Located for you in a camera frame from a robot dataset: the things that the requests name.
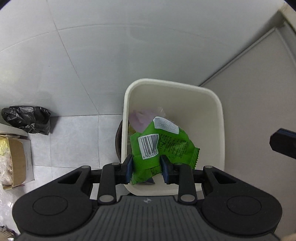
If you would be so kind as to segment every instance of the tiled wall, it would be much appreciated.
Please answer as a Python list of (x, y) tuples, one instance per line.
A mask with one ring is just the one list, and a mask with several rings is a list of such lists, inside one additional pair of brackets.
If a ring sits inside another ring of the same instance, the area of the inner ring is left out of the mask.
[(0, 107), (121, 114), (125, 89), (199, 85), (249, 43), (282, 0), (11, 0), (0, 11)]

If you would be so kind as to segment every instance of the tile floor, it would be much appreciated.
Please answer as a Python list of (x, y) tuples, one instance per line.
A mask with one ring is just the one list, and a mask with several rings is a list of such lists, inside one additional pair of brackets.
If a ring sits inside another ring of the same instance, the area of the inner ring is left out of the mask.
[[(35, 181), (24, 187), (4, 191), (14, 203), (23, 194), (36, 189), (82, 165), (93, 169), (119, 162), (115, 152), (115, 134), (122, 115), (52, 117), (51, 133), (29, 134)], [(96, 199), (95, 184), (91, 199)], [(117, 196), (129, 192), (123, 184), (116, 186)], [(0, 223), (17, 230), (11, 213), (0, 215)]]

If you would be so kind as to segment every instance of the white label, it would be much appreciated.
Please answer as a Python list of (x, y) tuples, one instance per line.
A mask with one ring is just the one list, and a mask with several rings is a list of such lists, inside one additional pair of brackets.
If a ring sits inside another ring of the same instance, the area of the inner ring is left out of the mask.
[(142, 159), (148, 159), (158, 154), (157, 144), (159, 135), (151, 134), (138, 138)]
[(153, 122), (155, 129), (162, 129), (171, 133), (179, 134), (179, 127), (165, 118), (157, 116), (154, 118)]

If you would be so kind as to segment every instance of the white logo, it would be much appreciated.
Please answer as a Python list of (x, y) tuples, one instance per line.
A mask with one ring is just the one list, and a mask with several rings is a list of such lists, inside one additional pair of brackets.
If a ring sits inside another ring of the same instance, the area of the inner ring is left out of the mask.
[(151, 200), (150, 198), (146, 198), (146, 199), (144, 199), (144, 202), (145, 202), (146, 204), (148, 204), (148, 203), (152, 202), (152, 200)]

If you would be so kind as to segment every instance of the black plastic bag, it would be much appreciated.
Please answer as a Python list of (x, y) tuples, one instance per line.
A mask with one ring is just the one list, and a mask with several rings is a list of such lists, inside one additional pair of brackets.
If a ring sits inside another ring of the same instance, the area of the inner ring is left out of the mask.
[(48, 135), (50, 132), (50, 112), (43, 107), (10, 106), (3, 108), (1, 115), (7, 123), (27, 133)]

